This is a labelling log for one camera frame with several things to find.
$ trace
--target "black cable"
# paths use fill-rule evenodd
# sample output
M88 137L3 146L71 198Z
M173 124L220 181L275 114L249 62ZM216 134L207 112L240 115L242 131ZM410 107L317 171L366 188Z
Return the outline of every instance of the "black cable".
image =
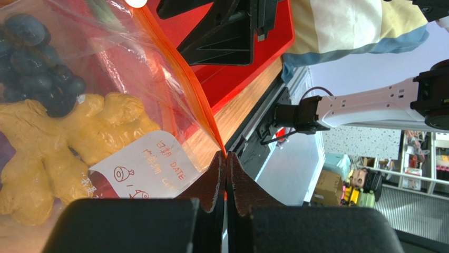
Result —
M334 95L332 94L332 92L330 92L328 89L326 89L326 88L324 88L324 87L321 87L321 86L317 86L317 87L312 87L312 88L308 89L308 90L304 93L304 95L302 95L301 100L299 100L299 103L301 103L301 101L302 101L304 98L306 98L307 94L309 94L311 91L314 91L314 90L322 90L322 91L325 91L329 96L334 96Z
M299 104L301 104L301 101L302 101L304 98L306 98L307 94L309 94L311 91L314 91L314 90L322 90L322 91L326 92L329 96L334 96L334 95L332 94L332 92L330 92L328 89L326 89L326 88L324 88L324 87L321 87L321 86L312 87L312 88L308 89L308 90L304 93L304 95L302 95L301 99L299 100ZM284 134L284 135L282 135L282 136L280 136L280 137L271 139L271 140L269 140L269 141L261 142L260 144L261 144L261 145L267 145L267 144L270 144L270 143L273 143L273 142L276 142L276 141L285 139L285 138L289 137L290 135L293 135L293 134L298 133L298 132L299 132L298 130L290 131L290 132L288 132L288 133L286 133L286 134Z
M273 142L276 142L276 141L280 141L280 140L285 139L286 137L289 137L290 135L293 135L293 134L295 134L295 133L297 133L297 132L298 132L298 131L295 130L295 131L286 133L286 134L282 135L281 137L277 137L277 138L271 139L271 140L269 140L269 141L261 142L260 144L261 144L261 145L267 145L267 144L270 144L270 143L273 143Z

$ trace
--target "wooden surface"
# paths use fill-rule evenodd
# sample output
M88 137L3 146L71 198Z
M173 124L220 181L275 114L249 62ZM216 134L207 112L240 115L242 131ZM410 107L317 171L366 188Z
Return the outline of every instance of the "wooden surface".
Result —
M282 62L279 58L215 115L224 143L229 141L281 70ZM199 167L207 169L219 148L203 131L193 134L187 143L197 157Z

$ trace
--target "patterned fabric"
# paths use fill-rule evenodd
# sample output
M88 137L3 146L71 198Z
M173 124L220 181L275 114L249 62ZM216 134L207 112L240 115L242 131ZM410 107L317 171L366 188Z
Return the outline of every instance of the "patterned fabric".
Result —
M284 54L285 82L292 68L348 54L403 53L428 38L427 20L411 1L291 0L295 43Z

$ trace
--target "red plastic crate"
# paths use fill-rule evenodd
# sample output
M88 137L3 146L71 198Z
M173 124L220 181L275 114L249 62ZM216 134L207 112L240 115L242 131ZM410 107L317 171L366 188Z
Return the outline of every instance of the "red plastic crate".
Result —
M177 47L201 21L212 4L208 4L167 20L161 20L156 7L159 0L149 0L148 8L162 27L167 37ZM230 100L250 84L263 70L277 59L294 41L290 1L278 3L275 28L268 38L254 46L254 62L250 66L199 65L193 66L198 80L216 114Z

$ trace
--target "plastic zipper bag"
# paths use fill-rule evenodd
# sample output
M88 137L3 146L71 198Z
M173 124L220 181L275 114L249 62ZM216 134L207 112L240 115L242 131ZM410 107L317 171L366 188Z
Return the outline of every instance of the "plastic zipper bag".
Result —
M224 150L201 85L146 7L17 0L0 21L2 250L42 249L79 198L177 196L210 162L193 134Z

